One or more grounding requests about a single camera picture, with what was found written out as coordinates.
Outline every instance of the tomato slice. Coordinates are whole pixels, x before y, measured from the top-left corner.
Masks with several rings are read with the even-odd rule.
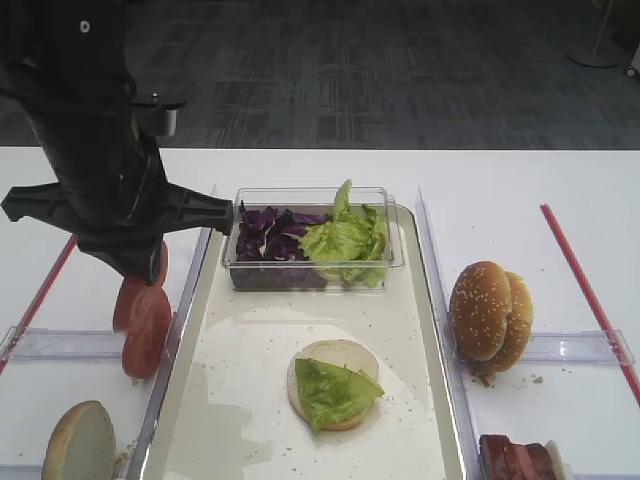
[[[122,348],[122,368],[133,378],[151,378],[162,361],[164,345],[171,327],[171,305],[167,294],[159,290],[153,311],[141,328],[129,333]]]
[[[114,332],[134,332],[138,330],[151,312],[158,292],[162,289],[167,278],[169,267],[169,250],[162,242],[160,258],[160,273],[154,285],[147,283],[137,275],[126,276],[122,280],[116,306],[113,311]]]

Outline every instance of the top bun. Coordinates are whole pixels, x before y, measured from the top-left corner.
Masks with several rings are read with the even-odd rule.
[[[458,350],[502,372],[522,356],[531,334],[533,304],[524,280],[493,262],[469,265],[451,294]]]

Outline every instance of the red line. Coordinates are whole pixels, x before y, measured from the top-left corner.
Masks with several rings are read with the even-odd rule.
[[[556,241],[558,242],[558,245],[560,246],[562,253],[564,253],[564,257],[567,259],[567,262],[569,263],[571,270],[573,270],[573,274],[576,276],[576,279],[578,280],[578,284],[580,284],[580,288],[582,289],[582,293],[587,299],[587,302],[589,302],[591,311],[593,312],[596,319],[598,320],[598,323],[600,324],[600,328],[607,332],[612,331],[613,326],[611,325],[611,322],[607,318],[606,313],[604,313],[604,309],[602,308],[602,305],[600,305],[600,302],[598,301],[598,297],[596,297],[595,292],[591,288],[591,285],[589,284],[589,280],[587,280],[587,276],[584,274],[584,271],[580,267],[580,264],[578,263],[578,259],[574,255],[573,250],[571,250],[571,246],[569,246],[569,241],[564,236],[564,233],[562,233],[560,224],[556,220],[556,217],[553,215],[553,212],[551,211],[551,207],[545,204],[545,205],[541,205],[540,209],[542,210],[542,214],[544,215],[544,218],[547,220],[547,223],[549,224],[549,227],[551,228],[553,235],[556,237]],[[616,353],[616,356],[618,357],[618,360],[623,360],[625,358],[624,354],[622,353],[622,349],[620,345],[618,345],[618,342],[615,340],[615,338],[613,339],[612,343],[613,343],[613,348]],[[640,405],[640,380],[638,380],[638,375],[636,375],[636,372],[633,369],[632,365],[620,364],[620,368],[622,369],[622,373],[627,379],[627,383],[629,384],[629,387],[631,387],[631,391],[633,392],[633,395],[636,397],[636,401],[638,402],[638,405]]]
[[[51,289],[53,282],[55,282],[56,278],[58,277],[58,274],[60,273],[60,270],[62,270],[62,267],[64,266],[67,259],[69,258],[69,255],[71,255],[71,252],[75,248],[77,242],[78,242],[78,239],[74,235],[69,237],[69,240],[67,240],[66,245],[64,246],[64,248],[58,255],[58,258],[56,259],[53,266],[51,267],[51,270],[49,270],[49,273],[44,278],[42,285],[40,285],[40,288],[38,289],[38,292],[36,293],[35,297],[33,297],[33,300],[31,300],[31,303],[29,304],[27,311],[24,312],[24,315],[20,319],[20,323],[18,323],[18,326],[16,327],[16,330],[13,333],[13,337],[9,342],[9,347],[7,348],[7,352],[6,352],[7,356],[3,360],[0,360],[0,374],[3,372],[3,370],[7,366],[7,363],[9,363],[10,355],[8,354],[10,354],[13,351],[13,349],[16,347],[16,345],[22,338],[22,335],[24,334],[25,330],[31,324],[33,317],[35,317],[36,312],[42,305],[42,302],[44,302],[44,299],[46,298],[47,293],[49,293],[49,290]]]

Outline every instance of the green lettuce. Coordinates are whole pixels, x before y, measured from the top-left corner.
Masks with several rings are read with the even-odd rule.
[[[314,262],[379,261],[387,246],[385,222],[375,208],[362,205],[364,216],[351,211],[349,192],[351,180],[345,181],[336,193],[333,219],[307,228],[300,239],[300,248]],[[363,282],[373,288],[384,280],[384,268],[331,268],[322,272],[337,276],[343,285]]]
[[[353,418],[368,408],[384,390],[364,372],[354,372],[312,358],[295,362],[298,397],[317,432]]]

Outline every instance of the plastic container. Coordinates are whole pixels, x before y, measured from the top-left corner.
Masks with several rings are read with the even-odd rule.
[[[255,188],[238,191],[234,203],[234,225],[231,235],[225,240],[222,265],[229,272],[233,288],[238,291],[291,291],[367,289],[380,290],[385,287],[389,268],[404,263],[399,242],[396,207],[394,200],[383,188],[353,187],[350,193],[351,210],[364,216],[362,204],[374,208],[381,215],[385,225],[387,243],[379,261],[311,262],[304,260],[287,261],[238,261],[237,243],[240,234],[240,204],[247,210],[264,210],[270,206],[282,212],[289,209],[293,213],[331,215],[337,188]],[[365,285],[361,281],[345,285],[342,273],[346,269],[372,269],[380,271],[380,281],[375,285]]]

